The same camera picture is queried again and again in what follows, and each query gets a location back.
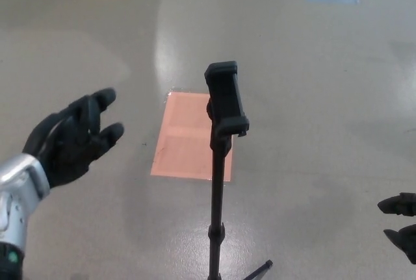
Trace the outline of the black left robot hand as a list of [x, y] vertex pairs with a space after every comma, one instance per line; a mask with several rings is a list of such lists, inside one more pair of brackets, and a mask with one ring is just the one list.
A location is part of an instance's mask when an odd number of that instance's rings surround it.
[[30, 133], [22, 152], [37, 158], [49, 186], [76, 181], [124, 134], [122, 123], [101, 128], [101, 114], [116, 100], [113, 88], [84, 95], [44, 118]]

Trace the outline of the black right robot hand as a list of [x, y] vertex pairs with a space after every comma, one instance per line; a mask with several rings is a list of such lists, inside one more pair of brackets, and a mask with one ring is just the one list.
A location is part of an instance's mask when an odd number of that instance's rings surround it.
[[[396, 214], [407, 217], [415, 216], [415, 193], [402, 192], [378, 203], [378, 208], [384, 214]], [[415, 265], [415, 224], [401, 228], [383, 230], [386, 237]]]

